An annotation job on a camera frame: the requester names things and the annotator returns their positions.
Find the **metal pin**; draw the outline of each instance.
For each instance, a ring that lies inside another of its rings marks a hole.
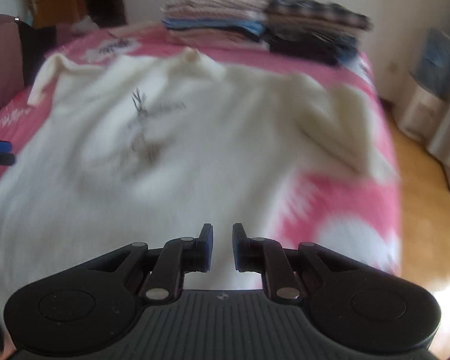
[[[283,287],[277,291],[277,296],[282,299],[293,300],[300,296],[300,291],[296,288]]]
[[[145,292],[145,296],[151,300],[163,300],[168,297],[168,291],[165,288],[151,288]]]

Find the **black folded clothing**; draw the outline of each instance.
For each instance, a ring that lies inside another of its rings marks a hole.
[[[356,38],[316,30],[269,30],[265,41],[272,53],[310,59],[330,66],[344,64],[358,53]]]
[[[56,26],[36,30],[27,23],[17,21],[22,44],[23,83],[32,85],[38,74],[47,51],[56,47]]]
[[[315,0],[272,0],[266,12],[324,20],[329,23],[360,28],[365,31],[372,29],[369,17],[352,12],[339,4],[322,4]]]

